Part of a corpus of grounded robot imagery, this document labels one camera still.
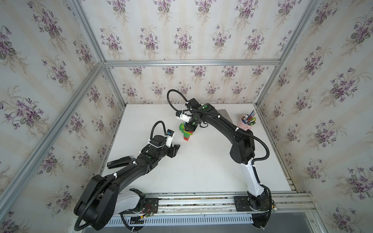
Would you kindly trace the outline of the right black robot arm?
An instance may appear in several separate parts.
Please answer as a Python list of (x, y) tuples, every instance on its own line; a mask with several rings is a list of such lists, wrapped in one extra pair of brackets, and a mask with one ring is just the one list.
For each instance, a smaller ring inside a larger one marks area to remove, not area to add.
[[(170, 100), (170, 94), (175, 92), (185, 101), (186, 114), (184, 110), (178, 110)], [(185, 122), (184, 128), (194, 132), (200, 123), (213, 126), (222, 133), (232, 144), (230, 156), (234, 162), (241, 165), (247, 184), (249, 207), (254, 211), (271, 211), (273, 200), (270, 189), (265, 186), (259, 178), (255, 162), (264, 161), (269, 158), (268, 146), (252, 131), (243, 130), (222, 116), (214, 106), (209, 103), (199, 104), (196, 99), (187, 100), (178, 90), (171, 89), (167, 92), (167, 102), (176, 112), (176, 117)]]

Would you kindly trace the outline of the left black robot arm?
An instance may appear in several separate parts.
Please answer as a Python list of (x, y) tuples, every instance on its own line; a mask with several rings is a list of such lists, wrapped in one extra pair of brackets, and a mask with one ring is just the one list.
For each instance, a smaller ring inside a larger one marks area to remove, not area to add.
[(165, 156), (176, 156), (180, 145), (172, 144), (173, 134), (174, 131), (166, 130), (163, 121), (157, 121), (148, 144), (137, 158), (131, 159), (127, 166), (115, 173), (92, 177), (74, 208), (78, 217), (74, 230), (81, 231), (88, 226), (102, 229), (115, 214), (119, 193), (124, 188), (151, 172)]

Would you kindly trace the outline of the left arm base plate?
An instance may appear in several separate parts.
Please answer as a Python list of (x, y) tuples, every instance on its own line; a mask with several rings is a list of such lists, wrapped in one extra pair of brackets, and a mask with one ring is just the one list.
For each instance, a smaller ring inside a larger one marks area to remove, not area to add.
[(145, 198), (140, 200), (139, 204), (131, 210), (126, 210), (124, 214), (137, 214), (137, 215), (154, 215), (158, 212), (159, 198)]

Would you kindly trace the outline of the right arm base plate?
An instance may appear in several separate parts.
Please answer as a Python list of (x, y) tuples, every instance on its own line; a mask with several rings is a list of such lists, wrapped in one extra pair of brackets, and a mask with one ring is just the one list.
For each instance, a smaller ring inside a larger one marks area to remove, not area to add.
[(273, 208), (272, 200), (264, 193), (257, 197), (251, 194), (247, 196), (235, 196), (234, 204), (237, 212), (269, 211)]

